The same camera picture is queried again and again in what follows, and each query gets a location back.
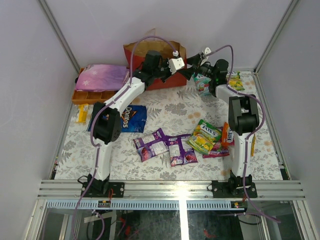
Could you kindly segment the teal snack packet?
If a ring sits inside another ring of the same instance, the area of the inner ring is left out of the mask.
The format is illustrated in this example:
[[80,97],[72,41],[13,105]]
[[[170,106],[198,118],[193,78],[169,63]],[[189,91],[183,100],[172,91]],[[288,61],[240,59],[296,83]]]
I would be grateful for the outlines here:
[[198,94],[201,97],[211,95],[209,91],[209,82],[211,81],[211,79],[209,77],[206,77],[202,74],[194,74],[192,77],[197,88]]

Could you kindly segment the purple candy packet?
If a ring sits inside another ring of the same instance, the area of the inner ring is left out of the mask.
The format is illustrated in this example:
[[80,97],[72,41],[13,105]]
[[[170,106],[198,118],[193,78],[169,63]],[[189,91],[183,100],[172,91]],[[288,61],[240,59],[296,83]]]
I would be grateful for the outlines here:
[[181,134],[166,137],[171,167],[198,163],[194,149],[187,143],[190,136],[190,134]]
[[142,162],[169,151],[167,137],[162,128],[133,140]]

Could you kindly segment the pink berries candy packet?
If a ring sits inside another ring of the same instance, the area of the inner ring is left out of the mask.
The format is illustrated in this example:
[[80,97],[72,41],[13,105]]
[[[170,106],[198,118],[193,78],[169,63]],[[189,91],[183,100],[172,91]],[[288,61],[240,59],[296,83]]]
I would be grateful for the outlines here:
[[216,142],[209,154],[203,154],[202,157],[205,158],[218,158],[229,156],[229,150],[226,146],[223,146],[221,142]]

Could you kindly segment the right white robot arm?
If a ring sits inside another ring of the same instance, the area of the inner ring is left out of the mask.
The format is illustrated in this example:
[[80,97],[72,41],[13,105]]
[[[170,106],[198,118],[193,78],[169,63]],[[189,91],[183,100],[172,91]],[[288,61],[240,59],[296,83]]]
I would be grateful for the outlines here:
[[229,86],[229,63],[224,59],[211,65],[204,53],[198,53],[189,57],[186,63],[190,65],[187,68],[188,79],[198,74],[209,78],[210,94],[228,104],[228,125],[233,133],[234,160],[227,189],[231,196],[240,197],[253,182],[250,171],[251,146],[255,130],[260,124],[255,96],[238,93]]

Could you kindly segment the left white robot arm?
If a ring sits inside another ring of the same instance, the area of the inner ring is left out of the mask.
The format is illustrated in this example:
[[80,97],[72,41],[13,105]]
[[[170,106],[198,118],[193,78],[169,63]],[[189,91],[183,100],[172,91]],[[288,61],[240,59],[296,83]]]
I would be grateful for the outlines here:
[[171,58],[149,50],[144,61],[136,69],[130,67],[130,79],[110,99],[95,104],[98,112],[91,122],[90,141],[95,147],[93,173],[88,176],[88,188],[98,197],[105,197],[110,190],[110,158],[113,143],[121,134],[121,116],[127,106],[141,95],[156,79],[165,82],[185,68],[185,62],[177,50]]

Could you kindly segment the green yellow candy packet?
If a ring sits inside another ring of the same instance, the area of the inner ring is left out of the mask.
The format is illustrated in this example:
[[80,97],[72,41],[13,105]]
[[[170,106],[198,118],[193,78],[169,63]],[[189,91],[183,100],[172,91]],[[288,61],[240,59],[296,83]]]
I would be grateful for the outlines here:
[[228,84],[234,90],[236,90],[236,91],[244,91],[245,90],[239,71],[228,72],[226,79],[227,80],[229,79]]

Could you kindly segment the yellow snack packet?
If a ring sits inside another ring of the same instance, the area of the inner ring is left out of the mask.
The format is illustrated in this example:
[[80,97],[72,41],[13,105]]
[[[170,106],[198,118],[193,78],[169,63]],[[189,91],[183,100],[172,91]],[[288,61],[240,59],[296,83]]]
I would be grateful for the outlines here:
[[80,104],[78,106],[78,114],[77,114],[77,119],[76,123],[78,124],[84,124],[87,122],[87,115],[89,111],[89,105],[88,104]]

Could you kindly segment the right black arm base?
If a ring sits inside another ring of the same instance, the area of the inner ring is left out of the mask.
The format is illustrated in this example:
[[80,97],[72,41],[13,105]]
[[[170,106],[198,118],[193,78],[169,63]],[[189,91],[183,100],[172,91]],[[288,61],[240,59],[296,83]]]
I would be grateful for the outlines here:
[[257,198],[257,188],[252,180],[245,180],[245,190],[243,183],[239,186],[232,185],[231,182],[223,182],[212,180],[206,187],[209,192],[212,192],[214,198],[217,199],[231,199],[231,198],[243,198],[244,196],[249,198]]

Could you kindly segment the green spring tea candy packet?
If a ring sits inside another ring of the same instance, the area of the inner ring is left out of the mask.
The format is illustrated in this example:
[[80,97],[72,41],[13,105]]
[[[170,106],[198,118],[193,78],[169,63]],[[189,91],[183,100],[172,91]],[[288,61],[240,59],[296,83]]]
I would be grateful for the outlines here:
[[215,144],[221,140],[222,130],[201,119],[187,140],[197,152],[208,155]]

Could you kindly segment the red paper bag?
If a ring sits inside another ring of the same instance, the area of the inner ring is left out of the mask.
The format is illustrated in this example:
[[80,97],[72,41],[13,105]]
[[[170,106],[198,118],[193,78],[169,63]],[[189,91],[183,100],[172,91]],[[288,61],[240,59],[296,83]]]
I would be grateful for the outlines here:
[[[129,68],[133,71],[142,70],[146,60],[150,61],[154,58],[159,64],[164,64],[167,60],[173,58],[173,52],[178,51],[178,56],[187,62],[187,50],[179,42],[170,41],[169,43],[155,38],[156,30],[152,29],[148,32],[151,38],[142,40],[141,42],[132,42],[123,45],[124,55],[128,62]],[[147,87],[148,91],[167,89],[174,87],[183,87],[187,85],[187,79],[180,73],[175,73],[165,82],[160,78]]]

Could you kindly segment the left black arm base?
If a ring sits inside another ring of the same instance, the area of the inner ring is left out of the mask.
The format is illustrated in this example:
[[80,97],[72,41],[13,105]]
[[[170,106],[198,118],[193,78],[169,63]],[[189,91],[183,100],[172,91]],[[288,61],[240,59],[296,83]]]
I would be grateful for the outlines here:
[[125,193],[124,182],[93,182],[86,193],[85,198],[123,198]]

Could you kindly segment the orange fruits candy packet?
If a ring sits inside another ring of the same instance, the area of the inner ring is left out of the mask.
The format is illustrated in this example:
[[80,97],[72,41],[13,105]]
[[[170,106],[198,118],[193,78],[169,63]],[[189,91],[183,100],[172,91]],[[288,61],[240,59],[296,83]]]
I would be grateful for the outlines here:
[[223,147],[234,146],[235,138],[233,131],[231,130],[227,122],[224,123],[221,135],[221,145]]

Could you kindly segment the blue Doritos chip bag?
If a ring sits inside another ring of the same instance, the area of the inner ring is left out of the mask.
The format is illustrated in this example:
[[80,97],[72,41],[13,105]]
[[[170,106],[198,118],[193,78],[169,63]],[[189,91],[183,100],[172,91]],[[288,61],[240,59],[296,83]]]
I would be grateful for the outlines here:
[[[92,114],[87,127],[91,131],[93,119],[104,104],[97,102],[93,105]],[[147,107],[143,105],[128,105],[120,116],[122,133],[143,133],[147,121]]]

